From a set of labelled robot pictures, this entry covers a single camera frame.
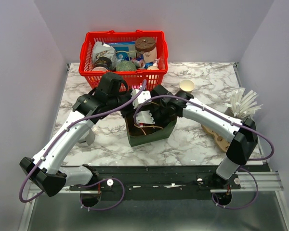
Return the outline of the green kraft paper bag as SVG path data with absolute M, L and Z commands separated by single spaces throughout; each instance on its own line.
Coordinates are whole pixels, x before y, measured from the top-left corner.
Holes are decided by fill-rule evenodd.
M 174 130 L 177 122 L 177 116 L 162 115 L 161 112 L 165 107 L 150 103 L 141 108 L 143 111 L 149 111 L 154 119 L 154 124 L 135 124 L 133 115 L 135 110 L 132 106 L 121 111 L 121 115 L 125 120 L 127 137 L 131 147 L 159 141 L 168 138 Z

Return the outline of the red plastic shopping basket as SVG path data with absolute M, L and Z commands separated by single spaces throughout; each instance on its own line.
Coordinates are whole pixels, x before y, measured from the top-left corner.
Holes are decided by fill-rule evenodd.
M 163 77 L 168 72 L 168 48 L 164 32 L 161 30 L 136 30 L 134 32 L 91 31 L 87 32 L 80 51 L 79 74 L 87 80 L 92 88 L 98 86 L 103 71 L 93 71 L 92 51 L 96 42 L 119 43 L 132 42 L 140 37 L 153 37 L 157 42 L 158 68 L 159 70 L 136 70 L 128 72 L 114 72 L 121 75 L 129 88 L 138 87 L 146 80 L 146 88 L 152 90 L 161 84 Z

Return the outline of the grey cylinder under left arm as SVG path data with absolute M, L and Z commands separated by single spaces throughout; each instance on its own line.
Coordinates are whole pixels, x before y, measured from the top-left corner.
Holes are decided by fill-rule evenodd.
M 95 133 L 90 129 L 88 130 L 77 142 L 77 146 L 88 147 L 94 143 Z

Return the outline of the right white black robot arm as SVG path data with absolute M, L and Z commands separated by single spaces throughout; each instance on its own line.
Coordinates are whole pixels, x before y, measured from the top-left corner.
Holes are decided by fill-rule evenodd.
M 160 108 L 153 113 L 155 122 L 166 122 L 171 116 L 191 119 L 216 132 L 230 144 L 226 151 L 226 157 L 212 176 L 212 184 L 216 188 L 224 188 L 228 185 L 234 172 L 247 163 L 258 144 L 258 137 L 255 133 L 235 126 L 234 123 L 255 130 L 255 122 L 249 118 L 242 121 L 225 115 L 206 106 L 192 94 L 182 90 L 175 94 L 177 97 L 175 99 L 170 97 L 172 93 L 166 88 L 157 85 L 151 91 L 151 96 L 159 95 L 166 95 L 166 97 L 154 99 L 154 102 L 160 105 Z

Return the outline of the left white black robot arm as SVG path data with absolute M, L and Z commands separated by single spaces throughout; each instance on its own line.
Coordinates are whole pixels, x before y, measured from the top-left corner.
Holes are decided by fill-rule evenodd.
M 120 91 L 121 86 L 128 86 L 123 77 L 108 72 L 102 76 L 98 87 L 79 96 L 53 138 L 32 158 L 24 157 L 20 161 L 26 180 L 31 180 L 49 197 L 71 185 L 82 185 L 86 190 L 94 189 L 97 178 L 89 166 L 63 167 L 62 162 L 76 143 L 93 143 L 92 127 L 100 119 L 131 103 L 131 92 Z

